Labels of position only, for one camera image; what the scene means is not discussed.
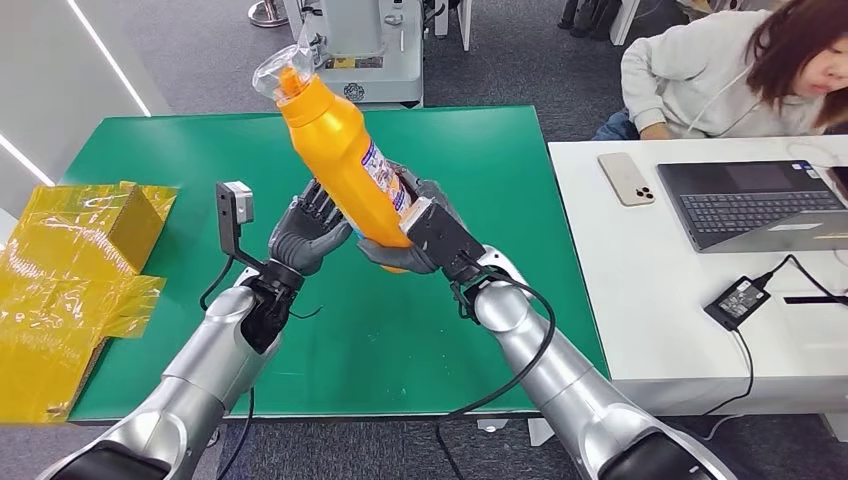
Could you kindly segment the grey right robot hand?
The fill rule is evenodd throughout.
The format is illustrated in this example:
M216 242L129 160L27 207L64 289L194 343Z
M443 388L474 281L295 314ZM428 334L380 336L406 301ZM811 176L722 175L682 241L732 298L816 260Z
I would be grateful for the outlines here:
M413 193L415 197L424 196L441 205L454 219L465 226L464 221L437 182L419 177L402 164L390 161L389 165L410 193ZM416 245L403 248L384 247L367 238L361 238L357 241L357 247L372 263L385 267L418 274L430 274L439 269L429 256Z

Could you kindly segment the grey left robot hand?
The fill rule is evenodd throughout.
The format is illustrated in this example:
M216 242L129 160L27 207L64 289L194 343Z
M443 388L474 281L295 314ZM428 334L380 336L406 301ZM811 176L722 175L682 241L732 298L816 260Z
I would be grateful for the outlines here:
M269 256L302 276L310 276L351 233L344 214L323 186L312 178L304 191L292 198L273 229Z

